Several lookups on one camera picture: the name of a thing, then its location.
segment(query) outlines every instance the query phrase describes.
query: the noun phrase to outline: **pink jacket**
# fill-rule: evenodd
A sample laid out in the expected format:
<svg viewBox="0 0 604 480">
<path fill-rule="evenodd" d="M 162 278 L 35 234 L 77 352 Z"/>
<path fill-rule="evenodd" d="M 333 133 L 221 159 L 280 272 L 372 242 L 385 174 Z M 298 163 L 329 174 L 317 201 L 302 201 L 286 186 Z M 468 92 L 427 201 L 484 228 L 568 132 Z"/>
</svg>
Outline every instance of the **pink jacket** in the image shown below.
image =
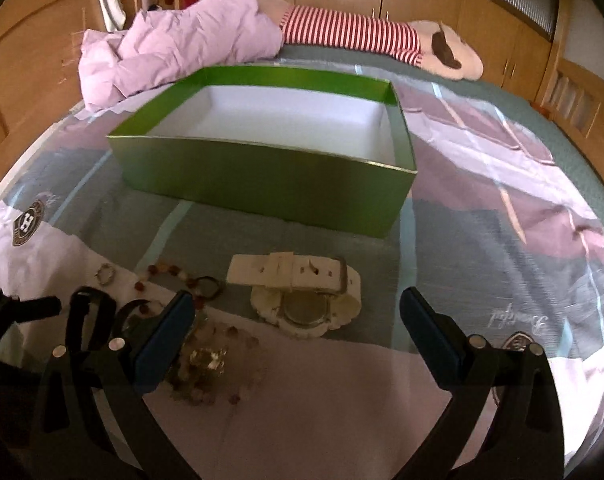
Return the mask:
<svg viewBox="0 0 604 480">
<path fill-rule="evenodd" d="M 205 66 L 274 57 L 280 28 L 257 0 L 200 0 L 184 10 L 141 10 L 128 30 L 87 30 L 78 66 L 89 111 L 186 77 Z"/>
</svg>

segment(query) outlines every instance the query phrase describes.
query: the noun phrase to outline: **patterned bed sheet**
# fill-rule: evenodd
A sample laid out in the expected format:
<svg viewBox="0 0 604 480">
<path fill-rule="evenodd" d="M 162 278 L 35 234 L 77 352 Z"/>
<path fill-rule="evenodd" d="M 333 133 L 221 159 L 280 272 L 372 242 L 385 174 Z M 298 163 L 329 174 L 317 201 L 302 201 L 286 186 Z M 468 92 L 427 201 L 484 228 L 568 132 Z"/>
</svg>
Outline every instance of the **patterned bed sheet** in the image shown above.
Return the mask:
<svg viewBox="0 0 604 480">
<path fill-rule="evenodd" d="M 224 278 L 236 253 L 339 254 L 362 276 L 363 309 L 321 339 L 294 340 L 259 322 L 248 288 L 230 286 L 207 306 L 267 350 L 250 400 L 194 407 L 172 399 L 167 384 L 144 397 L 203 478 L 391 478 L 450 398 L 400 320 L 399 295 L 411 285 L 494 346 L 515 332 L 544 346 L 570 468 L 604 421 L 604 227 L 551 151 L 495 104 L 442 81 L 288 55 L 274 63 L 395 85 L 418 177 L 386 238 L 130 189 L 106 135 L 156 89 L 99 115 L 69 116 L 31 158 L 0 202 L 0 288 L 67 303 L 80 285 L 97 286 L 94 274 L 108 262 L 117 274 L 105 290 L 122 305 L 140 296 L 133 284 L 158 260 Z M 14 224 L 35 200 L 44 205 L 40 223 L 16 246 Z M 180 285 L 167 278 L 142 294 L 166 304 Z M 24 352 L 5 351 L 37 367 L 63 342 L 63 328 L 64 316 L 31 323 L 14 333 Z M 495 409 L 489 399 L 459 463 L 477 452 Z"/>
</svg>

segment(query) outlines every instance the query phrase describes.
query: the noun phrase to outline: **green box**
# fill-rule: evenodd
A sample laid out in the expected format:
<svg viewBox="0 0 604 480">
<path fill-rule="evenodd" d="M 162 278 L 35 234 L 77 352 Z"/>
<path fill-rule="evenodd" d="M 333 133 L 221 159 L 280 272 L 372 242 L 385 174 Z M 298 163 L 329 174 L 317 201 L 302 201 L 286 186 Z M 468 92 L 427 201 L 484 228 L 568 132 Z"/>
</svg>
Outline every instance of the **green box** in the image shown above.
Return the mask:
<svg viewBox="0 0 604 480">
<path fill-rule="evenodd" d="M 390 82 L 302 68 L 204 68 L 109 142 L 135 189 L 373 237 L 417 174 Z"/>
</svg>

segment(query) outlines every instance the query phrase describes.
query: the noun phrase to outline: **red and white striped shirt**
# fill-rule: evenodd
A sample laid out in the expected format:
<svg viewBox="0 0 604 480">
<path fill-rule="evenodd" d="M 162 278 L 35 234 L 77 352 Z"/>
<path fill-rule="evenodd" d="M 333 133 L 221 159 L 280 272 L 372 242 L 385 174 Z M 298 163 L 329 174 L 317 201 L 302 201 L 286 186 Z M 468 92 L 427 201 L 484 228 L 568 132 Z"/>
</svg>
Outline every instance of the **red and white striped shirt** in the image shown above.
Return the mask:
<svg viewBox="0 0 604 480">
<path fill-rule="evenodd" d="M 388 54 L 419 66 L 419 37 L 408 23 L 387 22 L 359 14 L 293 6 L 279 24 L 284 43 L 333 46 Z"/>
</svg>

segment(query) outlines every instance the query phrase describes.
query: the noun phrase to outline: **stuffed animal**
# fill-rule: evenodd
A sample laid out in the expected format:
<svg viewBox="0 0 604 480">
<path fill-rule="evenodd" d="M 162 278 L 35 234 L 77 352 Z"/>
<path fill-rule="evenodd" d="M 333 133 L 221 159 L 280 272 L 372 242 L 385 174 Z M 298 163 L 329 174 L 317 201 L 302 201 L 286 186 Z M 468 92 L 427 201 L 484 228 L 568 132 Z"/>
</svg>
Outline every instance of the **stuffed animal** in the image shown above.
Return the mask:
<svg viewBox="0 0 604 480">
<path fill-rule="evenodd" d="M 294 6 L 284 0 L 258 0 L 284 34 L 286 44 L 312 44 L 387 54 L 448 79 L 476 80 L 483 64 L 448 25 L 388 22 L 337 10 Z"/>
</svg>

